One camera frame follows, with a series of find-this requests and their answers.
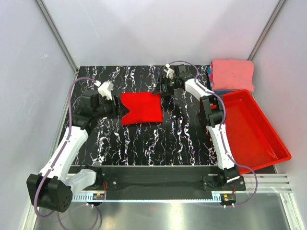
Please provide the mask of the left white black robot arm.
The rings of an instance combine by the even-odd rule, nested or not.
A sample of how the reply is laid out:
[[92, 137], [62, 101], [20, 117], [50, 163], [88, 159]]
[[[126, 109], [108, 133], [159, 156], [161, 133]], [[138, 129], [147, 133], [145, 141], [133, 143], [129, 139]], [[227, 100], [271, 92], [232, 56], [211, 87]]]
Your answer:
[[129, 109], [119, 96], [99, 93], [97, 90], [84, 91], [74, 111], [70, 112], [69, 126], [58, 148], [38, 174], [31, 174], [26, 185], [30, 200], [39, 216], [39, 208], [52, 212], [65, 212], [75, 194], [87, 187], [100, 187], [104, 181], [98, 166], [86, 166], [72, 177], [68, 172], [80, 148], [102, 118], [122, 118]]

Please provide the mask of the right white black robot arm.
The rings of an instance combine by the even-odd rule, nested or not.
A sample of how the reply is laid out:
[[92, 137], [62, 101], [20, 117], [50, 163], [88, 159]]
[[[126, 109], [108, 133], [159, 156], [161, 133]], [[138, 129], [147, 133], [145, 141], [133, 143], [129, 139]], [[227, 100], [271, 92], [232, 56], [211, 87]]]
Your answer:
[[200, 103], [198, 117], [211, 135], [217, 156], [217, 184], [223, 186], [240, 177], [238, 166], [233, 159], [228, 143], [225, 104], [221, 96], [201, 84], [198, 80], [198, 72], [196, 76], [188, 73], [185, 63], [182, 61], [181, 65], [174, 67], [167, 63], [162, 74], [158, 77], [156, 88], [152, 94], [166, 97], [173, 95], [175, 89], [182, 88], [198, 99]]

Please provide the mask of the aluminium frame post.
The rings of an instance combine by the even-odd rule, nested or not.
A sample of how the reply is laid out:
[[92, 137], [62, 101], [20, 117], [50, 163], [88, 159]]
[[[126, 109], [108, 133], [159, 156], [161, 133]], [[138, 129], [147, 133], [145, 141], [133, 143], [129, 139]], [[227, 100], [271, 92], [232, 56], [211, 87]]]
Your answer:
[[287, 0], [278, 0], [272, 13], [270, 14], [265, 26], [263, 27], [261, 34], [259, 35], [253, 49], [251, 50], [247, 60], [253, 61], [257, 52], [259, 51], [261, 45], [267, 38], [268, 34], [270, 33], [271, 29], [273, 28], [275, 22], [277, 21], [279, 15], [283, 11], [285, 5], [287, 4]]
[[67, 62], [69, 64], [70, 68], [72, 69], [73, 73], [76, 74], [79, 68], [77, 67], [75, 61], [73, 60], [72, 55], [70, 54], [63, 38], [61, 37], [61, 35], [60, 35], [60, 33], [57, 29], [57, 26], [56, 26], [54, 20], [52, 19], [51, 14], [48, 11], [44, 1], [43, 0], [34, 0], [34, 2], [36, 3], [40, 13], [42, 14], [48, 28], [50, 29], [52, 35], [54, 36], [60, 50], [62, 51], [65, 59], [67, 60]]

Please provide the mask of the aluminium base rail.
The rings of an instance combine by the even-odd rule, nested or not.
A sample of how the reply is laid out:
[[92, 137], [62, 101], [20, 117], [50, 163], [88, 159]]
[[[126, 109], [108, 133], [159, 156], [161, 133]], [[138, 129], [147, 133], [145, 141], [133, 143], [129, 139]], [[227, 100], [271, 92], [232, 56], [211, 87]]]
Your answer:
[[[91, 179], [89, 176], [83, 176], [81, 177], [80, 174], [71, 174], [69, 175], [66, 180], [63, 182], [66, 187], [71, 189], [73, 194], [80, 193], [82, 191], [100, 191], [103, 189], [107, 189], [107, 183], [103, 181], [102, 174], [97, 174], [97, 179], [94, 182], [94, 184], [90, 185]], [[266, 189], [273, 189], [273, 188], [279, 188], [281, 190], [289, 190], [290, 185], [288, 182], [288, 179], [285, 175], [278, 176], [276, 174], [274, 175], [253, 175], [253, 174], [247, 174], [243, 176], [245, 185], [246, 185], [246, 191], [251, 191], [252, 189], [259, 189], [261, 191], [264, 191]]]

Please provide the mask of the black marble pattern mat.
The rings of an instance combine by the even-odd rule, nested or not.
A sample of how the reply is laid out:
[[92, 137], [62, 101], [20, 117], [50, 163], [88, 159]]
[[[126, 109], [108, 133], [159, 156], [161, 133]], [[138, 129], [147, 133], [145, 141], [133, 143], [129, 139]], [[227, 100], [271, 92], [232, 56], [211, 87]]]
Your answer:
[[[75, 107], [93, 80], [111, 81], [112, 93], [151, 92], [162, 66], [82, 66], [71, 105]], [[162, 100], [164, 120], [123, 126], [119, 119], [101, 119], [73, 160], [74, 165], [215, 165], [209, 131], [198, 119], [199, 101], [177, 89]]]

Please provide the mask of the red t shirt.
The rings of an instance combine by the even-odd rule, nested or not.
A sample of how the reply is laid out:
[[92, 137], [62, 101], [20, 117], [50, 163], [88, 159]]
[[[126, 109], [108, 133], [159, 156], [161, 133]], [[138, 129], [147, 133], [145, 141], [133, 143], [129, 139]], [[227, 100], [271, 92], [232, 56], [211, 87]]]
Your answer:
[[163, 122], [160, 94], [151, 92], [125, 92], [121, 95], [123, 105], [129, 112], [122, 117], [122, 125]]

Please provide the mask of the left aluminium frame post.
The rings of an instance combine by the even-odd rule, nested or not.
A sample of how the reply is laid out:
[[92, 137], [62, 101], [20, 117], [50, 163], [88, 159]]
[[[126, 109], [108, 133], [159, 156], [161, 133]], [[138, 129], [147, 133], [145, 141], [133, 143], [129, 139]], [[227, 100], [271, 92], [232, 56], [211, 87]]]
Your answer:
[[79, 68], [77, 67], [75, 61], [73, 60], [72, 55], [70, 54], [63, 38], [61, 37], [61, 35], [60, 35], [60, 33], [57, 29], [57, 26], [56, 26], [54, 20], [52, 19], [51, 14], [48, 11], [44, 1], [43, 0], [34, 0], [34, 2], [36, 3], [40, 13], [42, 14], [48, 28], [50, 29], [52, 35], [54, 36], [60, 50], [62, 51], [65, 59], [67, 60], [67, 62], [69, 64], [70, 68], [72, 69], [73, 73], [76, 74]]

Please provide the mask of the red plastic bin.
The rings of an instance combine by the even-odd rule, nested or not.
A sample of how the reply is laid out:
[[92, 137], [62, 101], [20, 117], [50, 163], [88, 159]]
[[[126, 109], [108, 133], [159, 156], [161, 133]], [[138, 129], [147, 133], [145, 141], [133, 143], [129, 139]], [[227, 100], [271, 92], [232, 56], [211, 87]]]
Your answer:
[[291, 154], [247, 90], [223, 95], [226, 133], [234, 160], [256, 171], [288, 161]]

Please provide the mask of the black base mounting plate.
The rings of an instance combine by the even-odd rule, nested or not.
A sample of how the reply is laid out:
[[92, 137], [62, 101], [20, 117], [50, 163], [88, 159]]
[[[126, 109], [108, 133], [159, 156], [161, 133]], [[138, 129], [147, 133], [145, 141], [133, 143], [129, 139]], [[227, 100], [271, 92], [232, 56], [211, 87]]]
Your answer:
[[243, 176], [222, 184], [217, 166], [101, 166], [107, 191], [139, 188], [195, 188], [208, 191], [246, 191]]

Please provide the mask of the right aluminium frame post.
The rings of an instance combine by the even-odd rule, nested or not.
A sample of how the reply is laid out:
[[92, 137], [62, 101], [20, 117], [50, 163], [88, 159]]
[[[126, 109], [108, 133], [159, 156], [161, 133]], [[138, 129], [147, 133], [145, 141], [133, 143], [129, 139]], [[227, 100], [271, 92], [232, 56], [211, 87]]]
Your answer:
[[271, 29], [273, 28], [275, 22], [277, 21], [279, 15], [283, 11], [285, 5], [287, 4], [287, 0], [278, 0], [272, 13], [270, 14], [265, 26], [263, 27], [261, 34], [259, 35], [253, 49], [251, 50], [247, 60], [253, 61], [257, 52], [259, 51], [261, 45], [267, 38], [268, 34], [270, 33]]

